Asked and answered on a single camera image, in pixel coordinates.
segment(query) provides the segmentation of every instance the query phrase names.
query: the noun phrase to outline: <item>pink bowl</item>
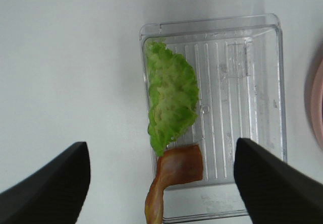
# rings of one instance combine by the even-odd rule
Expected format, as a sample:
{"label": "pink bowl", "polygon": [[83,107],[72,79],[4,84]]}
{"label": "pink bowl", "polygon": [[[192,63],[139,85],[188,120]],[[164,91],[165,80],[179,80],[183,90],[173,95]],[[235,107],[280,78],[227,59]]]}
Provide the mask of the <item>pink bowl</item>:
{"label": "pink bowl", "polygon": [[323,61],[314,78],[310,107],[313,130],[318,143],[323,148]]}

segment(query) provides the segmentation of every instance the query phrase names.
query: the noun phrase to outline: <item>food item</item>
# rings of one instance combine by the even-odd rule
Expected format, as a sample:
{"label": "food item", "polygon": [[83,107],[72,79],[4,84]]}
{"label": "food item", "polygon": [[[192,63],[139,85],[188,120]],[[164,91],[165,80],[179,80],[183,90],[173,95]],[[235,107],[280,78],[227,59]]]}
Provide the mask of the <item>food item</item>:
{"label": "food item", "polygon": [[161,224],[164,212],[164,189],[202,180],[203,162],[198,145],[174,148],[164,153],[157,162],[157,175],[145,202],[147,224]]}
{"label": "food item", "polygon": [[194,69],[181,54],[162,42],[148,42],[145,50],[149,80],[150,143],[158,156],[194,124],[198,87]]}

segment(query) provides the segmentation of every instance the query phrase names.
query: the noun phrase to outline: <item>green lettuce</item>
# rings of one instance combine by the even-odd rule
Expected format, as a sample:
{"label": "green lettuce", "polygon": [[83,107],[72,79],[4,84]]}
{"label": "green lettuce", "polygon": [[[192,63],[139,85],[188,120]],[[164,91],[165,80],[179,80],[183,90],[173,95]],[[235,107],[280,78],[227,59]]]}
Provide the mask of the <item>green lettuce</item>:
{"label": "green lettuce", "polygon": [[196,118],[198,102],[194,69],[183,55],[174,54],[162,42],[145,48],[149,81],[150,143],[158,156],[170,142],[182,136]]}

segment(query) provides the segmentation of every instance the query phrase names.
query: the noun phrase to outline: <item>white background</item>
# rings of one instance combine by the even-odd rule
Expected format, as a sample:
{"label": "white background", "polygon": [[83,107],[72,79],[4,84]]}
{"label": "white background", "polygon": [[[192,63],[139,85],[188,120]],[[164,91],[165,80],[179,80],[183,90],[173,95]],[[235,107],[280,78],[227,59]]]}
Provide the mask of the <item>white background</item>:
{"label": "white background", "polygon": [[92,179],[77,223],[144,224],[152,170],[140,27],[262,13],[282,24],[288,162],[323,182],[305,110],[323,0],[0,0],[0,192],[87,141]]}

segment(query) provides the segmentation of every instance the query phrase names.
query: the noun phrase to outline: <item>plastic tray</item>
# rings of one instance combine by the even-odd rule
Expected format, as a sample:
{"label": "plastic tray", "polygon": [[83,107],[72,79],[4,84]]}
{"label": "plastic tray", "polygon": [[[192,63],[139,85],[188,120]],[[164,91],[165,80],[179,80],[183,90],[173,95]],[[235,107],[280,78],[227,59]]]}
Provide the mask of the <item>plastic tray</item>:
{"label": "plastic tray", "polygon": [[[233,178],[235,144],[251,138],[286,161],[282,32],[273,14],[147,24],[140,42],[163,41],[196,71],[200,88],[195,124],[168,149],[198,143],[203,180],[169,187],[164,223],[247,215]],[[152,151],[155,173],[156,156]]]}

